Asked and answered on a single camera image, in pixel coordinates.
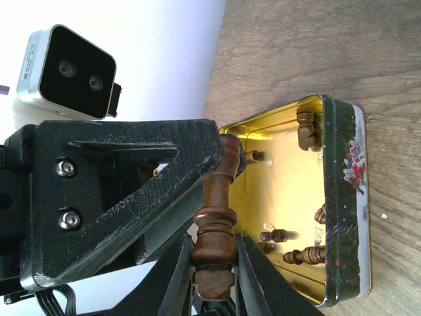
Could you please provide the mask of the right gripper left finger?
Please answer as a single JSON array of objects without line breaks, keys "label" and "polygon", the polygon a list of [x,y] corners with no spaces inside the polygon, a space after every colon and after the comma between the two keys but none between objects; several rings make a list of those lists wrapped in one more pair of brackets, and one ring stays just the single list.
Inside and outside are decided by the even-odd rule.
[{"label": "right gripper left finger", "polygon": [[189,253],[184,234],[170,246],[141,283],[113,308],[114,315],[191,315]]}]

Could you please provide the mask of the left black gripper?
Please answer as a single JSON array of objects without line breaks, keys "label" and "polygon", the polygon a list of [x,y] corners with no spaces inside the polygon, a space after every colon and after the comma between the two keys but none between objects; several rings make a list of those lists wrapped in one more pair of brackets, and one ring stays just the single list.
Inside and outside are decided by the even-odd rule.
[{"label": "left black gripper", "polygon": [[1,144],[1,295],[93,276],[221,156],[208,119],[23,126]]}]

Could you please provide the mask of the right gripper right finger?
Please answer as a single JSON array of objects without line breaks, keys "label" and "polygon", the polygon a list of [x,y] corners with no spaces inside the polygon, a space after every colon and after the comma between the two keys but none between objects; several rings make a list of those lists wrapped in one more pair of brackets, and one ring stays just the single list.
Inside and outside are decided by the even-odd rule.
[{"label": "right gripper right finger", "polygon": [[237,315],[321,315],[277,271],[257,243],[237,234],[235,268]]}]

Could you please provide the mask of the tall dark chess piece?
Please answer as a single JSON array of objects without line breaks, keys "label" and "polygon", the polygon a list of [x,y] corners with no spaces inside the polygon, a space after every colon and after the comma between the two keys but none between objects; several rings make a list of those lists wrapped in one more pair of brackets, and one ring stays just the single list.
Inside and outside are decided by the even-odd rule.
[{"label": "tall dark chess piece", "polygon": [[233,266],[237,263],[233,227],[237,213],[230,208],[230,186],[240,166],[241,144],[233,136],[222,135],[222,159],[203,182],[203,206],[193,214],[198,226],[197,241],[190,253],[195,267],[193,282],[205,301],[230,297],[234,285]]}]

